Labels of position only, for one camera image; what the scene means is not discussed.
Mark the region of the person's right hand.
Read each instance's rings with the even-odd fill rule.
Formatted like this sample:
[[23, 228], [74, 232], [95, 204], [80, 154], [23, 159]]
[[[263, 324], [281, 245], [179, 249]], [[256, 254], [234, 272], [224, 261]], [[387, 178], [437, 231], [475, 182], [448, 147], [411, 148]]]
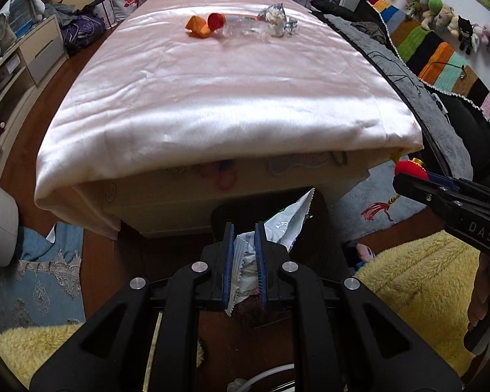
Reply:
[[479, 266], [474, 278], [474, 289], [467, 309], [469, 323], [476, 327], [485, 318], [490, 299], [490, 258], [481, 253]]

